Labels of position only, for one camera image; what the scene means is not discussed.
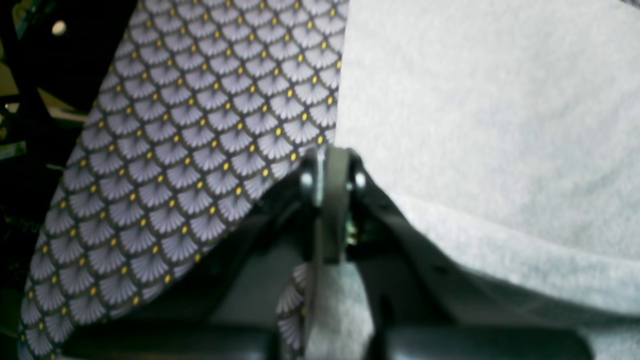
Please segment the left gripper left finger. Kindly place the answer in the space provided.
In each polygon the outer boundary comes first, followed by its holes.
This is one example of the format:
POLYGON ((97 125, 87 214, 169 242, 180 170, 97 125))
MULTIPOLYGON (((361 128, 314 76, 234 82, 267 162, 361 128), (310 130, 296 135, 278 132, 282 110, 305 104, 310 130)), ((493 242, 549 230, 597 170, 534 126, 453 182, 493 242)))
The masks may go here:
POLYGON ((314 223, 339 150, 311 150, 240 225, 150 303, 76 330, 66 360, 280 360, 277 305, 311 260, 314 223))

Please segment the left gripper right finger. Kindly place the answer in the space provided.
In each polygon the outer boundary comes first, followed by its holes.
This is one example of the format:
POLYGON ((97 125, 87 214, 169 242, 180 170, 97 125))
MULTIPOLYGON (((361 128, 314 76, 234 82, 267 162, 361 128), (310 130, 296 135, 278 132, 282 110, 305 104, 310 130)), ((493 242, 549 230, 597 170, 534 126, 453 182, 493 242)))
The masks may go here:
POLYGON ((392 303, 374 312, 369 360, 591 360, 578 331, 505 305, 418 232, 370 180, 352 149, 327 149, 327 262, 386 251, 420 301, 398 325, 392 303))

